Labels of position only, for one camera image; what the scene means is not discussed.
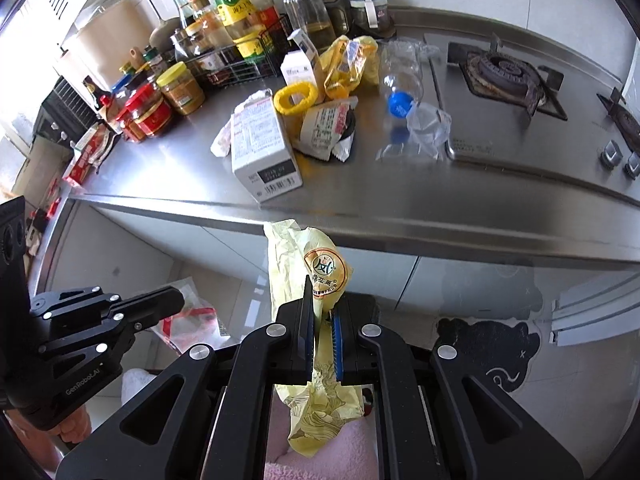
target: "wire basket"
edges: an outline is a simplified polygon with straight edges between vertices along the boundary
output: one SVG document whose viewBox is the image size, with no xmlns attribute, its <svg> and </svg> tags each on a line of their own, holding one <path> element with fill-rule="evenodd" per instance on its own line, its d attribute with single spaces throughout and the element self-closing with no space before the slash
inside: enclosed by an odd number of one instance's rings
<svg viewBox="0 0 640 480">
<path fill-rule="evenodd" d="M 264 52 L 263 56 L 243 59 L 238 49 L 242 43 L 238 43 L 210 50 L 185 63 L 200 85 L 208 88 L 224 88 L 256 79 L 279 76 L 282 60 L 293 48 L 287 39 L 291 32 L 289 18 L 284 15 L 278 22 L 262 31 L 256 40 L 243 42 L 258 41 Z"/>
</svg>

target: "red jar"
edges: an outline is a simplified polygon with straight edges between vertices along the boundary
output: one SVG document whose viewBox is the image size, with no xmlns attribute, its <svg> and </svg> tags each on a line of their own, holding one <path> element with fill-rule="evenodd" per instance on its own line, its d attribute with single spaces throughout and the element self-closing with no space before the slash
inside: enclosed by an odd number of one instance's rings
<svg viewBox="0 0 640 480">
<path fill-rule="evenodd" d="M 169 123 L 174 114 L 171 106 L 164 100 L 162 92 L 151 83 L 136 90 L 125 104 L 134 123 L 149 137 L 159 135 L 160 130 Z"/>
</svg>

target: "stainless steel countertop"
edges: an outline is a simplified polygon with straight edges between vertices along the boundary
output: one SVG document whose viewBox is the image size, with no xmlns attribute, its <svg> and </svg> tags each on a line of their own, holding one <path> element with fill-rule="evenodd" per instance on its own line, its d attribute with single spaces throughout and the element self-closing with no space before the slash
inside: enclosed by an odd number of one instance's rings
<svg viewBox="0 0 640 480">
<path fill-rule="evenodd" d="M 606 84 L 615 79 L 579 54 L 505 24 L 450 12 L 396 11 L 399 34 L 497 32 L 506 43 L 544 50 Z M 437 105 L 431 73 L 424 99 Z M 640 209 L 597 192 L 542 177 L 454 162 L 376 161 L 388 144 L 385 104 L 376 90 L 359 89 L 350 159 L 322 163 L 297 154 L 304 186 L 258 205 L 215 158 L 210 144 L 240 101 L 272 78 L 224 89 L 165 136 L 120 142 L 71 197 L 146 216 L 228 230 L 262 233 L 266 221 L 295 218 L 354 248 L 445 258 L 580 264 L 578 260 L 640 262 Z"/>
</svg>

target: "printed logo on bag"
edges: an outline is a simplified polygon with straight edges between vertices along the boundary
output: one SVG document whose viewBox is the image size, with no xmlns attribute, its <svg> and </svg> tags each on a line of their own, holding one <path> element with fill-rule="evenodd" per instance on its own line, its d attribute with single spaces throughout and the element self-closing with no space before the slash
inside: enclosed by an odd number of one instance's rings
<svg viewBox="0 0 640 480">
<path fill-rule="evenodd" d="M 331 294 L 344 285 L 345 264 L 335 251 L 326 248 L 314 249 L 305 254 L 305 263 L 316 298 Z"/>
</svg>

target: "blue bottle cap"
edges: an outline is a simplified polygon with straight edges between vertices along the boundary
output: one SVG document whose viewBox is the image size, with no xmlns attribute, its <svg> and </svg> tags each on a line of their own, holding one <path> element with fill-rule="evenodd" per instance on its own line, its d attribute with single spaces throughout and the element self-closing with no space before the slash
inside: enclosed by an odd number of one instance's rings
<svg viewBox="0 0 640 480">
<path fill-rule="evenodd" d="M 386 102 L 391 115 L 404 119 L 411 110 L 414 99 L 407 92 L 394 92 Z"/>
</svg>

